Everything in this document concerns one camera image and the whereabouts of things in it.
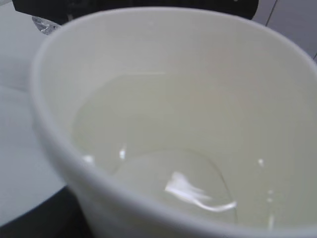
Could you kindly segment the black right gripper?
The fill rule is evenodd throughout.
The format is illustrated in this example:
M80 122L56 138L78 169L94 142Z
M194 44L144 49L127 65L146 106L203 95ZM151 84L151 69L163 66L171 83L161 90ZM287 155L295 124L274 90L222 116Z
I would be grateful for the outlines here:
M64 24L87 14L129 7L185 7L211 10L251 20L258 0L13 0L16 11Z

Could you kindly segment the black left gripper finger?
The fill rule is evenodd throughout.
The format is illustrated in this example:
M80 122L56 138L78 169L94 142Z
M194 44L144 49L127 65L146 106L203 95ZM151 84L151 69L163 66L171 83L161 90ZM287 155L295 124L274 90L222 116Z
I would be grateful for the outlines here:
M92 238L75 196L64 187L24 215L0 227L2 238Z

